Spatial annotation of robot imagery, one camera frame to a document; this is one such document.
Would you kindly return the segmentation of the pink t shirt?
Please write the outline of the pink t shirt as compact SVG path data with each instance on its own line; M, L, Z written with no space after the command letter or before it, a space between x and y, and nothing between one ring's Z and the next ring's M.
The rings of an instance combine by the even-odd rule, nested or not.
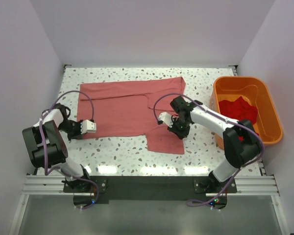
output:
M83 139L144 135L149 151L184 154L183 140L158 125L154 114L174 114L170 102L185 86L182 77L82 84L77 119L94 117L97 125L96 132Z

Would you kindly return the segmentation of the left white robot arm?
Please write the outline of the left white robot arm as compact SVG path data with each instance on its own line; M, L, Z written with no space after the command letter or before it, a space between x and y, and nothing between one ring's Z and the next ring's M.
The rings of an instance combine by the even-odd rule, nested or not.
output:
M42 112L39 121L22 131L25 146L32 165L43 168L46 176L57 171L66 177L67 182L90 179L86 169L68 156L68 149L61 136L67 134L68 140L80 140L84 135L96 131L94 109L90 119L73 121L71 110L60 103Z

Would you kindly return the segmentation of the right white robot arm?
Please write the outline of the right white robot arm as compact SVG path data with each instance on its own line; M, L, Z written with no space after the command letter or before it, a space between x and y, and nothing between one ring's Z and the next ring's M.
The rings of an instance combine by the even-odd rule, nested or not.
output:
M239 169L263 153L264 144L251 121L225 117L201 102L187 102L181 96L173 99L170 105L178 117L170 118L168 130L179 139L188 136L192 124L199 124L212 130L223 140L225 160L209 174L212 182L227 181Z

